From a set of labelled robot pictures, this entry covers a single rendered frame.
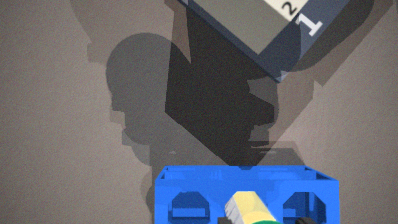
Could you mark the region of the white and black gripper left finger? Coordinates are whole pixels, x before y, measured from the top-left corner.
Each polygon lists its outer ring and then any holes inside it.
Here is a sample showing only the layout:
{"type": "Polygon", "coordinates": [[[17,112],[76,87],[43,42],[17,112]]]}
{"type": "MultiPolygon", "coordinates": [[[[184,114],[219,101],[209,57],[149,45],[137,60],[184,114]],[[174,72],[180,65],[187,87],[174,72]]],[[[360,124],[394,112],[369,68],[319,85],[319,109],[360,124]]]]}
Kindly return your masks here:
{"type": "Polygon", "coordinates": [[[228,217],[217,217],[217,224],[233,224],[231,219],[228,217]]]}

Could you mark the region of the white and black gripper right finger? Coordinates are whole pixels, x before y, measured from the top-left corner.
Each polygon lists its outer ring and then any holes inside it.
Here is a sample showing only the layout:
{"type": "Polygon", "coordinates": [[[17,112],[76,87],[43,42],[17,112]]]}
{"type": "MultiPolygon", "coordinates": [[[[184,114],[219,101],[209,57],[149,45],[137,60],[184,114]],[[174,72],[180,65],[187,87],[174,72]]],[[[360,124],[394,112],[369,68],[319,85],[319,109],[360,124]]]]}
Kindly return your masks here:
{"type": "Polygon", "coordinates": [[[295,220],[295,224],[317,224],[310,217],[299,217],[298,220],[295,220]]]}

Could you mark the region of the blue tube rack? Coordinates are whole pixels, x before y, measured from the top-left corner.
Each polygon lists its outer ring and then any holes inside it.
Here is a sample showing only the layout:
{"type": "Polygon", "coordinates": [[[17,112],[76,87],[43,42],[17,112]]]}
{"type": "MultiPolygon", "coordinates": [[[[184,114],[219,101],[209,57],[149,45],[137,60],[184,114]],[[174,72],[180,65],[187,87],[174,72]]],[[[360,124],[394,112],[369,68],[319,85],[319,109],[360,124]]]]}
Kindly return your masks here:
{"type": "Polygon", "coordinates": [[[289,216],[340,224],[332,178],[308,166],[165,166],[155,180],[155,224],[217,224],[237,191],[256,192],[283,224],[299,218],[289,216]]]}

